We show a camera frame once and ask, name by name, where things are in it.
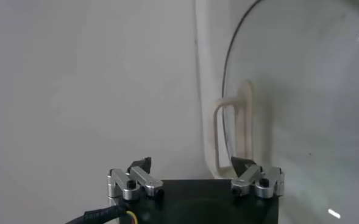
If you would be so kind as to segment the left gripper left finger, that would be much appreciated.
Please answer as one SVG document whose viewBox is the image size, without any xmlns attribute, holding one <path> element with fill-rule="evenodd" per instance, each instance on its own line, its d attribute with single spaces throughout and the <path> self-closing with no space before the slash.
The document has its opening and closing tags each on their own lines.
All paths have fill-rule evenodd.
<svg viewBox="0 0 359 224">
<path fill-rule="evenodd" d="M 151 167 L 152 158 L 146 157 L 133 161 L 126 170 L 110 169 L 107 174 L 108 198 L 135 201 L 142 192 L 150 198 L 158 197 L 163 181 L 150 176 Z"/>
</svg>

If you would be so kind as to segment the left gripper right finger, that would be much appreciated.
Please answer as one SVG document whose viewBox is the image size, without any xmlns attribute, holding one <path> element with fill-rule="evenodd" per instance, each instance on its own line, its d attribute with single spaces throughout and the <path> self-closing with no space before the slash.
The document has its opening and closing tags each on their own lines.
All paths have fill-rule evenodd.
<svg viewBox="0 0 359 224">
<path fill-rule="evenodd" d="M 249 195 L 251 189 L 258 198 L 272 198 L 284 195 L 285 173 L 279 167 L 260 166 L 246 158 L 231 157 L 237 178 L 231 181 L 234 196 Z"/>
</svg>

